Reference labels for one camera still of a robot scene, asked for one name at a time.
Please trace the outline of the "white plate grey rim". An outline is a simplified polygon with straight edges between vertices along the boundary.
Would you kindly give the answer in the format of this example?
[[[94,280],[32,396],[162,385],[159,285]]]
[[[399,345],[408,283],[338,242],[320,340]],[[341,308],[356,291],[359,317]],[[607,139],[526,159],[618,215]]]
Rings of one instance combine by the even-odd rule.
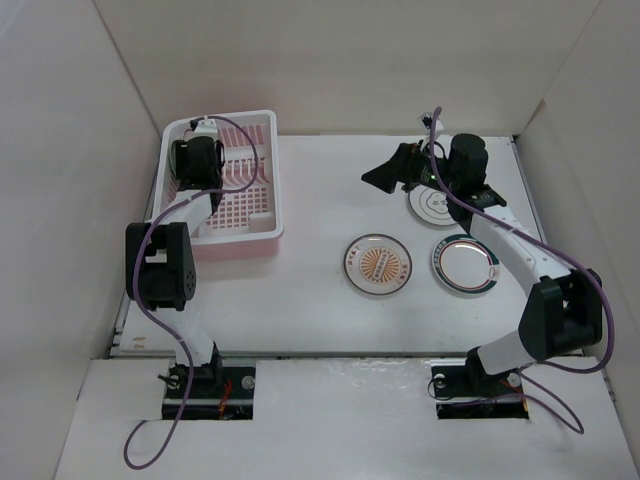
[[[457,223],[448,211],[447,197],[440,191],[419,186],[408,194],[413,214],[423,222],[436,227],[453,227]]]

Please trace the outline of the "blue floral plate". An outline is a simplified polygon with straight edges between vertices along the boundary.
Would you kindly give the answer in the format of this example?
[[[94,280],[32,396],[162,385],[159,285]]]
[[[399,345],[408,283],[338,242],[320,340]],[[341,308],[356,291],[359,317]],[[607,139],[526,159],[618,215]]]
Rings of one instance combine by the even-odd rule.
[[[176,149],[178,146],[177,141],[173,141],[168,149],[167,165],[169,166],[171,175],[176,178]]]

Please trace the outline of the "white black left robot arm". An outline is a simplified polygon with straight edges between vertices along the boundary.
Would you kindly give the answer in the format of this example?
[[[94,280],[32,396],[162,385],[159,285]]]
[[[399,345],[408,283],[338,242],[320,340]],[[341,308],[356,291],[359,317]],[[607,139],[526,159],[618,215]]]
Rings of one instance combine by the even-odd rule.
[[[223,365],[188,306],[197,285],[191,235],[222,199],[224,146],[196,136],[174,141],[170,153],[178,185],[174,199],[152,220],[131,223],[125,231],[126,292],[175,341],[178,378],[210,397],[223,387]]]

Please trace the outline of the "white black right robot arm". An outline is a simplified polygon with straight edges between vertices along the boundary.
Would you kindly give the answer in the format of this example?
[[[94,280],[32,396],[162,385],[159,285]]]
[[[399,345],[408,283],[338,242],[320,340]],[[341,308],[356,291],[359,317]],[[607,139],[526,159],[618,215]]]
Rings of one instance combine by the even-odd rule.
[[[480,137],[455,135],[443,157],[434,149],[431,140],[402,143],[361,179],[387,194],[418,186],[444,193],[449,214],[471,243],[492,253],[518,281],[527,300],[517,328],[471,349],[462,365],[432,370],[438,399],[500,396],[509,375],[601,340],[601,280],[521,229],[486,182],[489,154]]]

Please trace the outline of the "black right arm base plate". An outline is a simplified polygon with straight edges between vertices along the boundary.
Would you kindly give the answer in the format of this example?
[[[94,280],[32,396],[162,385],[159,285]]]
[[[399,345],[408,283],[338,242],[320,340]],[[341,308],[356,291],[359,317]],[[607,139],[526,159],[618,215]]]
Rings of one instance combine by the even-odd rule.
[[[433,364],[428,391],[439,420],[527,420],[529,412],[520,375],[472,377],[465,365]]]

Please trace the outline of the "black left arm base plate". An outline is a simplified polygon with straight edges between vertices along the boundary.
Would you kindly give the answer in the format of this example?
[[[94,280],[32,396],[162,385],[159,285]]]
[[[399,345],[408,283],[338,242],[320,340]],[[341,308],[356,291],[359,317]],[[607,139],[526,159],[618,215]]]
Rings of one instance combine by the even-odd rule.
[[[252,420],[255,392],[254,366],[227,366],[222,370],[221,381],[194,377],[192,388],[181,416],[182,420]],[[187,383],[187,369],[176,365],[166,376],[159,376],[166,384],[161,407],[163,420],[174,420],[179,411]]]

